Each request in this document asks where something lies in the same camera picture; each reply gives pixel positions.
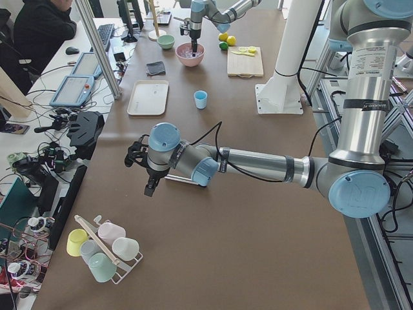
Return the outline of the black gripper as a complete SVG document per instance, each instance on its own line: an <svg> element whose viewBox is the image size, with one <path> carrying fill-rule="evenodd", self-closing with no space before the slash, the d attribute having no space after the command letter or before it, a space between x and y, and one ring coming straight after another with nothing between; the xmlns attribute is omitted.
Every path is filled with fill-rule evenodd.
<svg viewBox="0 0 413 310"><path fill-rule="evenodd" d="M196 57L197 53L197 40L201 37L200 30L190 30L191 46L192 46L192 56Z"/></svg>
<svg viewBox="0 0 413 310"><path fill-rule="evenodd" d="M145 185L144 195L145 196L153 196L160 179L164 178L168 174L168 169L166 170L154 170L153 168L146 169L149 178L148 182Z"/></svg>

